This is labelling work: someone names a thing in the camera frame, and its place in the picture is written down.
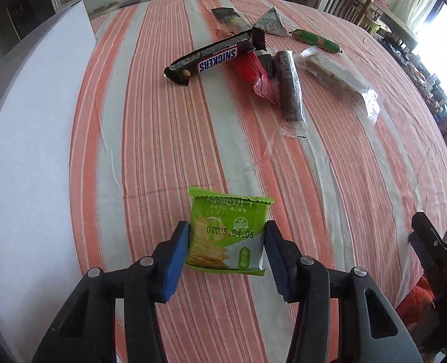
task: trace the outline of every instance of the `clear plastic wrapper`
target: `clear plastic wrapper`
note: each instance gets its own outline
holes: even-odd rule
[[[357,75],[330,59],[316,46],[293,57],[296,65],[311,72],[325,86],[334,88],[341,96],[353,99],[371,123],[376,123],[380,113],[377,92]]]

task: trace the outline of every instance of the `curtain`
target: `curtain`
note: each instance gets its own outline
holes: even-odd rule
[[[411,31],[415,30],[425,21],[437,0],[398,0],[393,13],[397,15]]]

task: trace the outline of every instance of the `window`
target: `window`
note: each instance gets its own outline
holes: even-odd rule
[[[417,34],[418,46],[413,51],[421,58],[430,74],[436,74],[447,94],[447,5],[429,23],[423,24]]]

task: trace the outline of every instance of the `snickers logo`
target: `snickers logo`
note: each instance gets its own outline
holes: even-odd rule
[[[200,64],[198,64],[198,72],[208,70],[210,67],[213,67],[214,65],[223,63],[236,57],[237,57],[237,47],[225,50],[219,54],[216,54],[213,57],[208,58],[207,60],[203,60],[202,62],[200,62]]]

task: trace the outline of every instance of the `red snack package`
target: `red snack package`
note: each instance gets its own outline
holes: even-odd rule
[[[230,31],[215,29],[219,40],[234,36]],[[249,52],[228,61],[234,72],[247,84],[250,84],[258,96],[278,105],[276,95],[264,67],[255,53]]]

